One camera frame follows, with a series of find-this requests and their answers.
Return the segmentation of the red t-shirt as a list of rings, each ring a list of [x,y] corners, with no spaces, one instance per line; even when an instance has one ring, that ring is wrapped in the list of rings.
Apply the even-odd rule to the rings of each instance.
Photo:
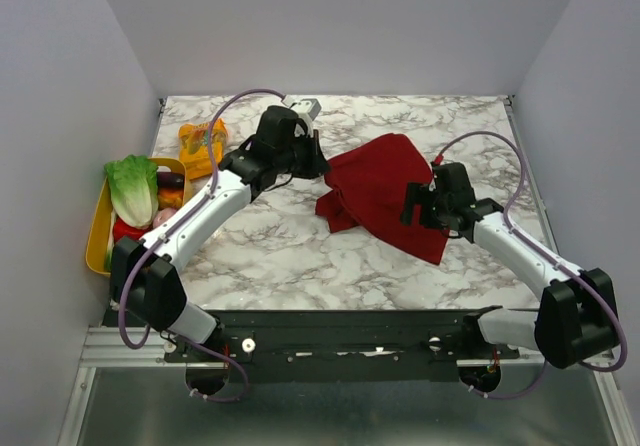
[[[440,264],[447,243],[443,233],[401,222],[407,186],[432,179],[407,136],[385,134],[331,158],[329,165],[324,176],[329,191],[317,199],[315,214],[327,221],[330,232],[360,226],[404,253]]]

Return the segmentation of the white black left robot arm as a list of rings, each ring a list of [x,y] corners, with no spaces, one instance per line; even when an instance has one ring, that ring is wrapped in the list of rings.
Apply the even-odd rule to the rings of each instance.
[[[110,296],[120,313],[186,338],[201,361],[220,353],[221,323],[187,299],[179,273],[214,232],[273,188],[279,176],[315,179],[328,172],[313,127],[320,110],[315,98],[268,107],[255,134],[224,156],[218,173],[177,213],[140,240],[124,237],[115,244]]]

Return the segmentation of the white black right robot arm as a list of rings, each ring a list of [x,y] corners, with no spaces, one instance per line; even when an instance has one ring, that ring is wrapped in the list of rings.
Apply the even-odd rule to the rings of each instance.
[[[506,220],[496,201],[477,199],[461,163],[435,165],[433,179],[406,187],[401,220],[451,233],[490,253],[539,301],[535,311],[488,307],[471,314],[460,345],[480,358],[496,345],[539,351],[565,369],[620,345],[612,280],[602,269],[584,269]]]

